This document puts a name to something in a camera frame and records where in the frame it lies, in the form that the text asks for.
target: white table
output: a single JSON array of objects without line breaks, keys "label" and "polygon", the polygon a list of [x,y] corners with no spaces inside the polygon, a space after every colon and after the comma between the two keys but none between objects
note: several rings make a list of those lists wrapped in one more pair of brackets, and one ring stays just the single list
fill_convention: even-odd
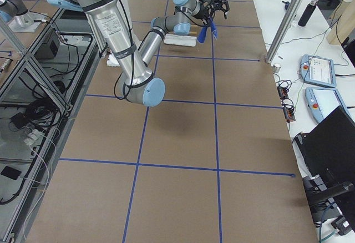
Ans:
[{"label": "white table", "polygon": [[[258,15],[260,27],[262,29],[262,34],[265,43],[271,44],[272,40],[277,32],[277,29],[285,15],[285,5],[282,1],[291,0],[254,0],[256,12]],[[300,6],[297,16],[293,21],[292,26],[288,30],[283,42],[288,42],[296,38],[311,38],[315,35],[321,34],[329,28],[327,21],[324,19],[321,11],[317,8],[313,15],[311,16],[309,22],[305,27],[300,27],[297,25],[304,9],[309,4],[311,0],[303,0]],[[282,68],[278,75],[281,80],[289,79],[294,81],[299,78],[298,71],[300,69],[301,58],[304,54],[318,55],[320,57],[330,58],[334,60],[334,64],[347,64],[347,62],[341,57],[343,49],[340,45],[330,45],[324,35],[315,37],[314,39],[302,39],[294,40],[291,43],[283,44],[280,46],[277,55],[271,64],[280,63]],[[348,59],[346,53],[343,53],[344,58],[349,62],[347,67],[340,65],[335,66],[336,74],[355,74],[355,68],[352,66],[350,60]],[[305,98],[305,88],[312,87],[310,84],[303,83],[299,79],[294,83],[288,93],[288,96],[296,104],[298,92],[300,92],[299,101],[296,108],[296,121],[292,122],[290,125],[290,137],[294,137],[299,132],[310,132],[316,125],[316,121],[313,119],[312,114],[307,106]],[[345,104],[347,106],[355,106],[355,78],[337,78],[337,89],[339,90]],[[351,117],[355,120],[355,109],[349,110]],[[298,151],[298,148],[294,146],[295,154],[298,161],[298,167],[302,176],[309,174],[302,155]],[[322,237],[328,235],[333,231],[333,227],[328,220],[322,226]],[[355,232],[351,231],[346,236],[335,235],[331,237],[326,242],[329,243],[353,243],[355,242]]]}]

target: table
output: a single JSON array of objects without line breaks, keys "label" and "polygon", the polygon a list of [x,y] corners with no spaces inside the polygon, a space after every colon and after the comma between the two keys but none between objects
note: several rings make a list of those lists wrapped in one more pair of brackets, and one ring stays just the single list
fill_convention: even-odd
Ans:
[{"label": "table", "polygon": [[[116,100],[98,66],[27,242],[317,241],[253,1],[230,2],[218,40],[161,46],[157,107]],[[129,6],[139,38],[174,9]]]},{"label": "table", "polygon": [[[285,14],[285,5],[282,1],[291,0],[254,0],[265,43],[272,42],[278,26],[280,25]],[[296,38],[311,38],[325,32],[327,28],[329,28],[327,21],[324,19],[318,8],[315,10],[310,18],[310,21],[305,27],[299,27],[296,25],[304,9],[306,8],[306,5],[308,5],[310,1],[311,0],[303,1],[297,12],[297,17],[295,18],[291,28],[288,30],[283,42],[288,42]],[[352,66],[346,54],[344,54],[346,61],[341,57],[341,53],[343,52],[341,46],[330,45],[326,39],[323,41],[322,39],[323,35],[315,37],[314,39],[296,40],[291,43],[281,45],[277,56],[272,61],[272,63],[280,63],[282,65],[282,68],[278,73],[280,78],[282,80],[298,79],[299,76],[297,71],[300,67],[301,57],[304,54],[314,55],[319,44],[321,45],[319,46],[316,55],[333,59],[335,64],[346,64],[346,61],[349,62],[349,66],[347,67],[336,65],[335,70],[337,74],[354,74],[355,68]],[[347,106],[355,105],[355,97],[353,96],[354,85],[354,78],[337,78],[337,89],[339,90]],[[312,85],[303,84],[303,81],[298,80],[292,85],[292,88],[288,93],[289,97],[296,103],[298,92],[301,88],[303,90],[306,87],[312,87]],[[355,111],[349,111],[351,117],[355,120]],[[301,92],[300,94],[295,116],[296,121],[292,122],[290,126],[290,137],[292,138],[301,131],[310,132],[317,125],[308,109],[304,92]],[[302,176],[306,176],[309,172],[304,164],[303,158],[301,158],[302,155],[298,151],[297,147],[294,146],[294,150],[300,167],[300,172]],[[322,231],[323,236],[326,236],[330,231],[332,231],[329,221],[323,226]],[[329,239],[328,242],[354,242],[354,240],[355,233],[354,231],[351,231],[346,236],[334,236]]]}]

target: blue-framed tablet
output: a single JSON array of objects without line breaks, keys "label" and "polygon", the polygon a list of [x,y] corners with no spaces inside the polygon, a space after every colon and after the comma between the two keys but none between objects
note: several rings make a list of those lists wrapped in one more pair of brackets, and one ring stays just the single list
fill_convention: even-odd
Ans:
[{"label": "blue-framed tablet", "polygon": [[305,83],[329,88],[337,86],[332,59],[305,54],[302,57],[300,75]]},{"label": "blue-framed tablet", "polygon": [[306,88],[306,99],[314,119],[320,123],[339,105],[350,115],[340,93],[334,88]]}]

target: computer monitor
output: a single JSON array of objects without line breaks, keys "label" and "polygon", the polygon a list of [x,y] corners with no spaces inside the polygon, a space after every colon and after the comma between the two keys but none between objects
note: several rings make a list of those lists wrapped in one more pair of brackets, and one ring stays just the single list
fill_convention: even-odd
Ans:
[{"label": "computer monitor", "polygon": [[[320,175],[328,188],[355,184],[355,123],[338,106],[303,139],[303,157],[310,173]],[[355,231],[355,191],[334,197]]]}]

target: connector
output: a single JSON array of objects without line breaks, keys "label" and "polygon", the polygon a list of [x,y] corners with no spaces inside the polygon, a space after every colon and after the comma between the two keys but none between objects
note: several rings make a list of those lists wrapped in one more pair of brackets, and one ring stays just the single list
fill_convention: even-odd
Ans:
[{"label": "connector", "polygon": [[37,129],[33,129],[32,132],[27,135],[27,138],[25,138],[25,139],[23,140],[23,142],[24,142],[26,145],[31,146],[33,143],[36,142],[36,140],[37,140],[40,136],[43,136],[43,133],[40,132],[40,131],[37,130]]}]

